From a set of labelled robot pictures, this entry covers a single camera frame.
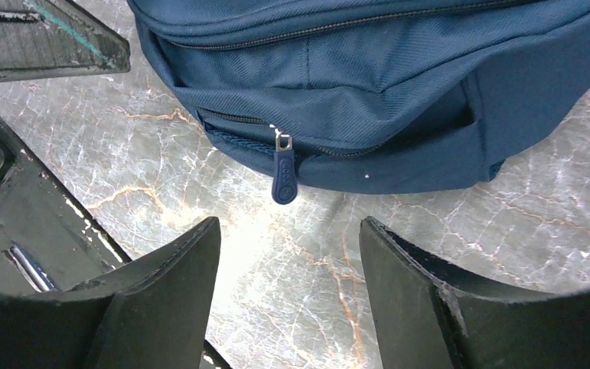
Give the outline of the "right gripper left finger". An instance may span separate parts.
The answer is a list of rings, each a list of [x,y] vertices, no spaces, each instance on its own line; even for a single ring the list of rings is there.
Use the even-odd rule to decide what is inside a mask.
[[[0,368],[197,368],[220,222],[66,291],[0,293]]]

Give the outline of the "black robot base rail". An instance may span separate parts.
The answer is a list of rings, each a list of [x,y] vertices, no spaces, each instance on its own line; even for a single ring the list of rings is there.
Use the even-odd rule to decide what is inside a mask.
[[[132,261],[0,119],[0,293],[66,291]],[[226,368],[204,336],[197,368]]]

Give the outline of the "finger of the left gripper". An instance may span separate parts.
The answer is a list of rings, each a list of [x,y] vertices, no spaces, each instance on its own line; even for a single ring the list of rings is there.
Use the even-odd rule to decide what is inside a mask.
[[[128,41],[73,1],[0,1],[0,82],[130,71]]]

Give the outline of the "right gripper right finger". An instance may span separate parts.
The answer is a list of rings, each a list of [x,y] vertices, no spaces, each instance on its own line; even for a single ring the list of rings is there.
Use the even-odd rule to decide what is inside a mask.
[[[360,253],[386,368],[590,368],[590,288],[551,294],[494,281],[375,218]]]

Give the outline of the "navy blue student backpack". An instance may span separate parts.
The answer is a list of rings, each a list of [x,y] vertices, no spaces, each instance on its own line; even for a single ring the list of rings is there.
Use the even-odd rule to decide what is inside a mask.
[[[590,1],[128,5],[149,65],[280,204],[491,181],[590,89]]]

